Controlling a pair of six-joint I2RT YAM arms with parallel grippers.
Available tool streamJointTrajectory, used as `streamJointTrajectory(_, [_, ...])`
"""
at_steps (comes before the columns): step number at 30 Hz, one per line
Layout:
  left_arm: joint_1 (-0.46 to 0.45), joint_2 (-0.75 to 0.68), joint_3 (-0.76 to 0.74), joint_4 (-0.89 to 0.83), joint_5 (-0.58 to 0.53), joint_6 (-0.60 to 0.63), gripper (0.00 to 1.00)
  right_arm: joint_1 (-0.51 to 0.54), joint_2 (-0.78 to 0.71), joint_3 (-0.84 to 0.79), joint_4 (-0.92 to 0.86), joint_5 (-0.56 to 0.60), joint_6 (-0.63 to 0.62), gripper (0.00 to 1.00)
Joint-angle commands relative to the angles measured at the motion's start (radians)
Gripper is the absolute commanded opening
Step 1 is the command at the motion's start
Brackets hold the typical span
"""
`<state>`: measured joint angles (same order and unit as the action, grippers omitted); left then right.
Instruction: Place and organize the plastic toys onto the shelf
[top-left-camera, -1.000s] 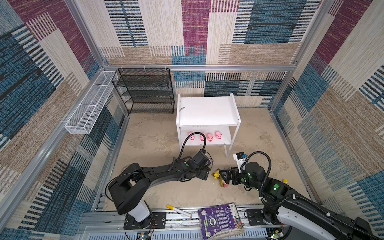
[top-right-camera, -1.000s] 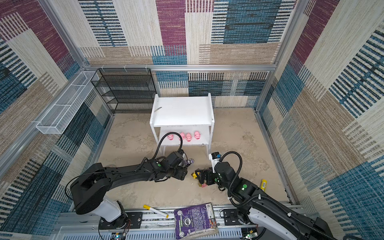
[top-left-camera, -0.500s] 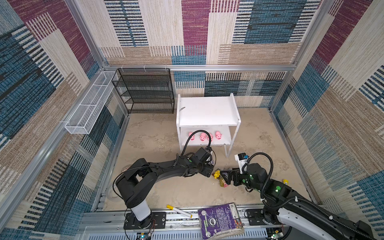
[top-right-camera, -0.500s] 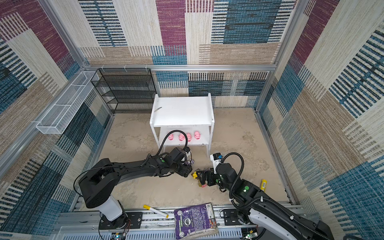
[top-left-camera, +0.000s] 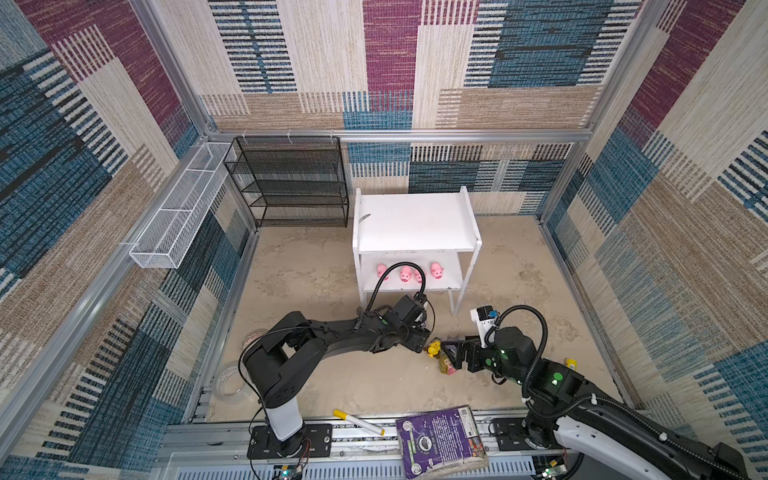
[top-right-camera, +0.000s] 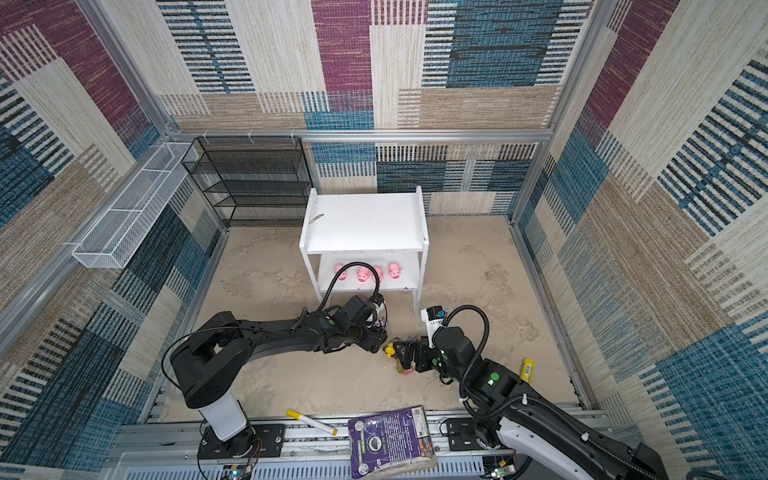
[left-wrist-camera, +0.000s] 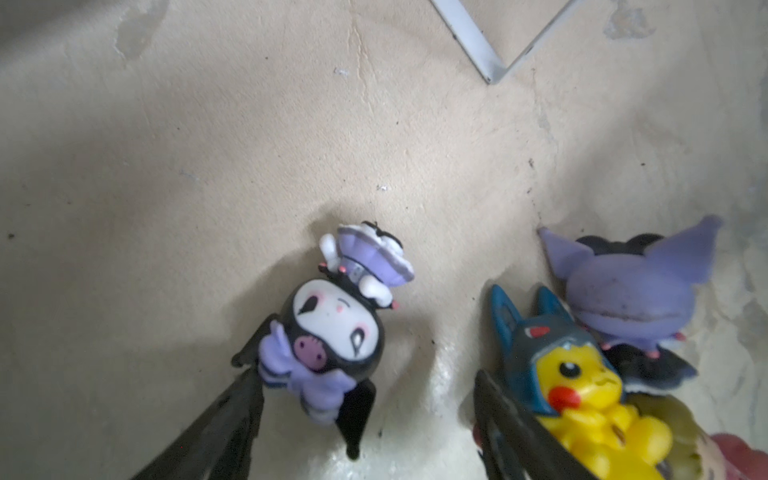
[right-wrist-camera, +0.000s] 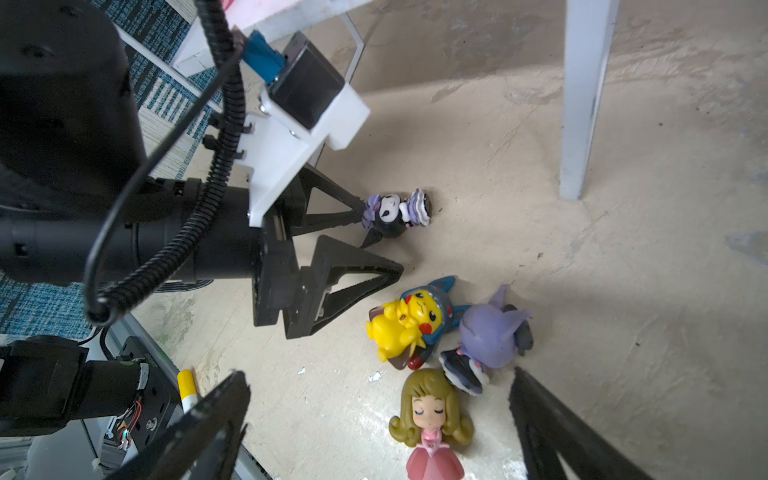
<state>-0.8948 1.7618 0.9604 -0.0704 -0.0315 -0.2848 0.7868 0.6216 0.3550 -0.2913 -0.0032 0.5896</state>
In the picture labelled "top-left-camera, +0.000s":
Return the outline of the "yellow toy figure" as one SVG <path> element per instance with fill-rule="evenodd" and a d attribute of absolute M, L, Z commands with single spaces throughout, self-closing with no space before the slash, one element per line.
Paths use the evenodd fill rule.
<path fill-rule="evenodd" d="M 430 358 L 438 358 L 441 353 L 441 341 L 433 340 L 426 348 L 426 352 Z"/>

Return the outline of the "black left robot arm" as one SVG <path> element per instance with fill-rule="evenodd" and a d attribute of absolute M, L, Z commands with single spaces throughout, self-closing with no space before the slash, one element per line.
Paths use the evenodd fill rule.
<path fill-rule="evenodd" d="M 355 318 L 337 321 L 310 320 L 294 311 L 251 342 L 239 368 L 259 397 L 274 438 L 285 443 L 300 437 L 304 420 L 297 395 L 325 358 L 396 346 L 421 352 L 431 335 L 427 303 L 423 293 L 405 295 L 393 306 L 359 310 Z"/>

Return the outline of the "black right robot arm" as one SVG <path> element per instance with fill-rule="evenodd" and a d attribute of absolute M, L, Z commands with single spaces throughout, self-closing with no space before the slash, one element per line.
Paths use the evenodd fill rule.
<path fill-rule="evenodd" d="M 524 430 L 537 447 L 560 446 L 591 457 L 631 479 L 745 479 L 742 455 L 708 446 L 662 426 L 616 400 L 583 375 L 543 357 L 516 327 L 441 345 L 453 367 L 486 370 L 518 384 L 528 413 Z"/>

